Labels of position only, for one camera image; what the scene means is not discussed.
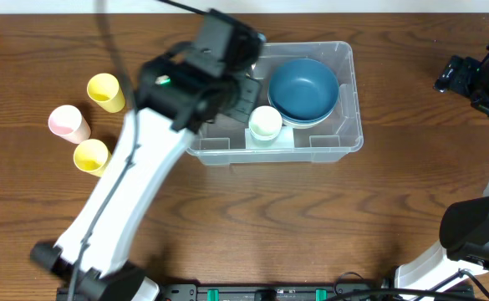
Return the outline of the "large cream bowl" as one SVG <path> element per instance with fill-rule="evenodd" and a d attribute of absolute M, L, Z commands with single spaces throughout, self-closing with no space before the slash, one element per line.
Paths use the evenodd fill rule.
<path fill-rule="evenodd" d="M 291 119 L 286 115 L 281 115 L 281 116 L 282 116 L 284 125 L 286 125 L 288 127 L 292 127 L 294 129 L 300 129 L 300 130 L 312 128 L 312 127 L 322 123 L 323 121 L 325 121 L 329 117 L 329 115 L 325 115 L 322 118 L 317 119 L 317 120 L 305 121 L 305 120 Z"/>

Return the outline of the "pink cup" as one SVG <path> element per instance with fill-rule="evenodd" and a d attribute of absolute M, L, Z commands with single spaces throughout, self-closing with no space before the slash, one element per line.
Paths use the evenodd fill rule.
<path fill-rule="evenodd" d="M 50 131 L 68 142 L 80 144 L 91 136 L 91 129 L 80 110 L 73 105 L 61 105 L 48 118 Z"/>

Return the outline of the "dark blue bowl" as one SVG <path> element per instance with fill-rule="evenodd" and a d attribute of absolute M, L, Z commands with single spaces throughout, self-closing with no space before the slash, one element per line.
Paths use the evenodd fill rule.
<path fill-rule="evenodd" d="M 281 114 L 284 120 L 305 125 L 327 119 L 338 102 L 339 99 L 296 99 L 294 97 L 288 98 L 288 101 L 285 99 L 276 101 L 268 97 L 268 103 Z"/>
<path fill-rule="evenodd" d="M 339 98 L 336 74 L 325 64 L 313 59 L 294 59 L 282 64 L 273 72 L 267 97 L 279 101 L 296 99 Z"/>

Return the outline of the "cream cup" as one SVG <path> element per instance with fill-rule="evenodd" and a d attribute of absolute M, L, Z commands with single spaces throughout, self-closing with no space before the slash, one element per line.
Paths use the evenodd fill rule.
<path fill-rule="evenodd" d="M 283 118 L 272 106 L 257 107 L 250 115 L 248 129 L 260 141 L 274 140 L 283 127 Z"/>

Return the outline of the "yellow cup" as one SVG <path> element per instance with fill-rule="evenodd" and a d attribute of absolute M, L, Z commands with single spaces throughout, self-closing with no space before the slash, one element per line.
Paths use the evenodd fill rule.
<path fill-rule="evenodd" d="M 92 176 L 101 177 L 107 165 L 110 163 L 112 154 L 106 144 L 101 140 L 88 139 L 74 150 L 75 166 Z"/>
<path fill-rule="evenodd" d="M 125 107 L 125 97 L 118 79 L 108 73 L 96 74 L 87 83 L 88 96 L 109 113 L 118 113 Z"/>

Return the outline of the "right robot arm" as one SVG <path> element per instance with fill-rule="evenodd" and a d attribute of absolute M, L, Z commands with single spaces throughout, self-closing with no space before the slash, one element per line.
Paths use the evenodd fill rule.
<path fill-rule="evenodd" d="M 454 55 L 435 90 L 465 98 L 489 118 L 489 43 L 483 59 Z M 445 300 L 465 279 L 489 273 L 489 176 L 478 196 L 450 204 L 437 241 L 415 260 L 400 265 L 390 288 L 398 300 Z"/>

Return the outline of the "green cup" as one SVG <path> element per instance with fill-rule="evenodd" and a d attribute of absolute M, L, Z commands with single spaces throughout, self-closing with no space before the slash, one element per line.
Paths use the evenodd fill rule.
<path fill-rule="evenodd" d="M 269 147 L 277 139 L 278 135 L 259 135 L 253 131 L 250 132 L 251 141 L 256 147 Z"/>

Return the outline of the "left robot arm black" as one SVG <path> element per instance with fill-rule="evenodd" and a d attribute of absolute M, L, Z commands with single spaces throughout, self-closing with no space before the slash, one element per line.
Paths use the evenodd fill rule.
<path fill-rule="evenodd" d="M 169 171 L 218 115 L 247 122 L 261 91 L 249 72 L 265 37 L 216 9 L 197 36 L 145 62 L 132 84 L 105 15 L 97 18 L 130 102 L 109 164 L 80 214 L 30 258 L 61 278 L 60 300 L 155 300 L 160 286 L 130 262 L 130 248 Z"/>

